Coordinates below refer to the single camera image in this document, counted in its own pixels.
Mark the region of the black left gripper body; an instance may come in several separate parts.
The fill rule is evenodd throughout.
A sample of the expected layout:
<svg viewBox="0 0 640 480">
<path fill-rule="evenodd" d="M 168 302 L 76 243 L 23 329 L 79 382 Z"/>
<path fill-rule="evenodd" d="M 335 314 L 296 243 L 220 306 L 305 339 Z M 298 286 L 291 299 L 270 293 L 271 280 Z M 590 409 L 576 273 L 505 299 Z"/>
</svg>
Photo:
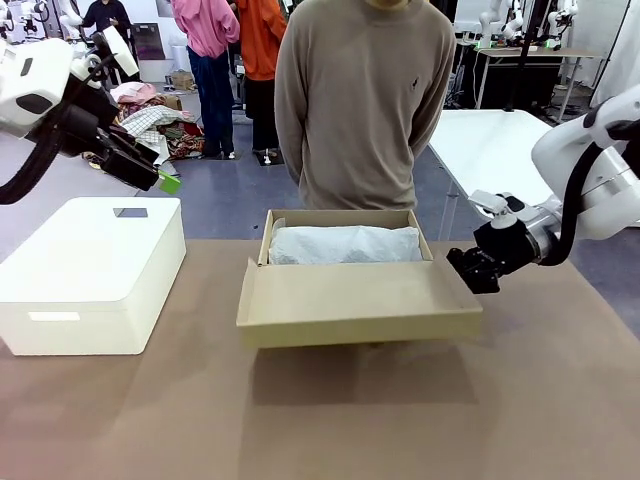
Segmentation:
<svg viewBox="0 0 640 480">
<path fill-rule="evenodd" d="M 109 156 L 118 149 L 112 135 L 113 121 L 118 108 L 111 103 L 93 105 L 84 109 L 75 104 L 61 104 L 52 113 L 55 140 L 53 155 L 75 157 L 91 152 L 100 157 Z"/>
</svg>

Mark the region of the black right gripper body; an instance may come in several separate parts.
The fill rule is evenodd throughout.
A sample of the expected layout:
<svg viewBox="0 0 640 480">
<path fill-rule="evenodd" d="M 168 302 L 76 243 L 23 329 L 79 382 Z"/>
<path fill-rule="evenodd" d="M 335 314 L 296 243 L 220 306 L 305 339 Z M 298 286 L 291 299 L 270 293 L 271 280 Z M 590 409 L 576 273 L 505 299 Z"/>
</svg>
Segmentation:
<svg viewBox="0 0 640 480">
<path fill-rule="evenodd" d="M 484 275 L 509 275 L 538 263 L 546 249 L 546 229 L 521 220 L 502 229 L 486 223 L 474 232 L 474 239 L 479 260 L 472 272 Z"/>
</svg>

